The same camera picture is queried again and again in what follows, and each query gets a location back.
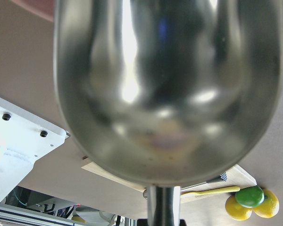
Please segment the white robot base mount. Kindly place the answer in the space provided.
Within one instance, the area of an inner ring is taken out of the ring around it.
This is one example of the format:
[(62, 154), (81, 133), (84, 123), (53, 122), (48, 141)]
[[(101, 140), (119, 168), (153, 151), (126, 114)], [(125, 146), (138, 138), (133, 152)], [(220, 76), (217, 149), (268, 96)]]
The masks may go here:
[(0, 202), (37, 160), (69, 136), (63, 128), (0, 97)]

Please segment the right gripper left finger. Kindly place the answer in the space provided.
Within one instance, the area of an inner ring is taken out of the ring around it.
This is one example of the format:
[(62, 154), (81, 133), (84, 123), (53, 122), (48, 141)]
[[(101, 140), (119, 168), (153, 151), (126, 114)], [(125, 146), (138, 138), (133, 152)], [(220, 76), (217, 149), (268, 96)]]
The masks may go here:
[(146, 218), (141, 218), (137, 220), (137, 226), (149, 226), (148, 220)]

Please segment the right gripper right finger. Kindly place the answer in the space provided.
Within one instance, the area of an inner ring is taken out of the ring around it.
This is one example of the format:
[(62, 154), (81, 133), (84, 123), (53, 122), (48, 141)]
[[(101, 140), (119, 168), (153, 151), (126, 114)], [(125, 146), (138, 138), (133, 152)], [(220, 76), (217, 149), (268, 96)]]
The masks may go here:
[(186, 226), (186, 222), (184, 219), (180, 219), (179, 226)]

